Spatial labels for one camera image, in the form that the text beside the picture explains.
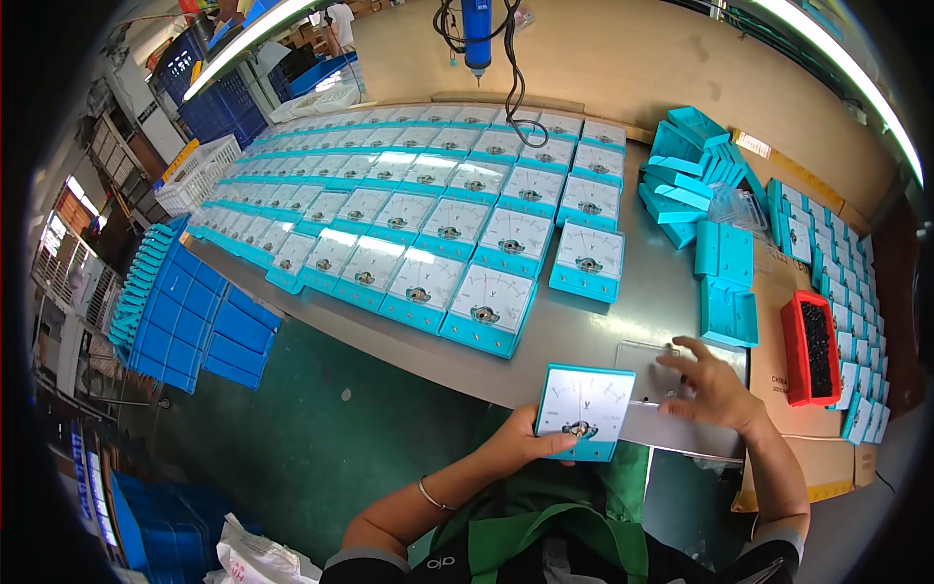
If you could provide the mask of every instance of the white plastic crate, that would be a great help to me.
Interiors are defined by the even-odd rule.
[[[172,217],[194,212],[239,157],[240,145],[233,134],[202,144],[155,193],[156,200]]]

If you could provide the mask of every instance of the metal table surface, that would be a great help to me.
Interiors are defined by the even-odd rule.
[[[548,288],[560,234],[556,230],[511,360],[422,333],[307,287],[289,294],[267,282],[257,265],[213,244],[189,237],[184,245],[244,291],[326,335],[458,392],[515,408],[539,401],[548,363],[612,368],[620,342],[664,346],[673,336],[699,334],[694,250],[675,250],[636,193],[639,164],[647,156],[647,146],[630,142],[618,227],[626,234],[626,247],[616,303],[607,305]],[[731,363],[740,379],[748,379],[747,351],[712,348],[712,352]],[[638,373],[648,365],[616,366]],[[656,404],[663,397],[650,390],[634,391],[620,438],[695,456],[743,461],[744,444],[736,432],[659,414]]]

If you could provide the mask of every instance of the power cord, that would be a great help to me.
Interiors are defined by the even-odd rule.
[[[503,32],[502,36],[502,47],[506,52],[506,60],[509,61],[509,64],[513,69],[513,86],[509,90],[509,93],[506,95],[506,123],[516,131],[516,134],[519,136],[519,140],[529,148],[541,148],[548,143],[548,130],[541,123],[535,120],[523,120],[516,119],[515,115],[519,107],[522,105],[522,100],[525,99],[525,78],[522,76],[522,71],[519,70],[518,64],[516,63],[516,52],[513,48],[513,40],[516,35],[516,11],[519,8],[519,4],[522,0],[516,0],[515,3],[510,4],[509,0],[502,0],[506,6],[506,18],[502,21],[502,24],[497,27],[495,31],[490,33],[488,36],[482,38],[459,38],[450,34],[447,22],[447,16],[450,15],[452,8],[450,7],[451,3],[454,0],[441,0],[441,6],[438,7],[437,12],[434,13],[434,18],[432,19],[432,26],[436,33],[441,35],[445,40],[450,49],[455,53],[464,53],[468,43],[480,43],[491,40],[494,36],[498,35],[500,32]],[[513,98],[516,96],[516,91],[518,90],[518,99],[516,103],[510,106],[510,103],[513,101]],[[519,129],[518,125],[528,124],[542,130],[545,138],[542,142],[535,144],[532,143],[526,138],[525,134]]]

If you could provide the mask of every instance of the green floor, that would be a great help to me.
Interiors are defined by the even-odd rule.
[[[487,404],[397,369],[298,320],[279,330],[256,392],[203,371],[172,407],[124,408],[158,460],[210,480],[257,515],[265,534],[323,566],[365,506],[467,453]],[[722,566],[751,516],[731,516],[732,491],[693,460],[656,451],[645,529]],[[410,549],[427,553],[427,538]]]

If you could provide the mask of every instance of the bracelet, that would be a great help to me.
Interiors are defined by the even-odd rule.
[[[432,496],[429,495],[427,491],[425,491],[425,485],[423,485],[423,484],[421,483],[421,481],[424,480],[425,477],[427,477],[427,476],[428,476],[428,475],[425,475],[425,476],[423,476],[422,478],[420,478],[420,479],[418,480],[418,490],[421,491],[421,496],[425,497],[425,499],[427,499],[429,503],[431,503],[432,505],[438,507],[438,509],[440,509],[440,510],[442,510],[442,511],[457,511],[457,510],[458,510],[458,507],[449,507],[449,506],[447,506],[447,505],[445,505],[445,504],[443,504],[443,503],[438,503],[437,501],[435,501],[434,499],[432,499]]]

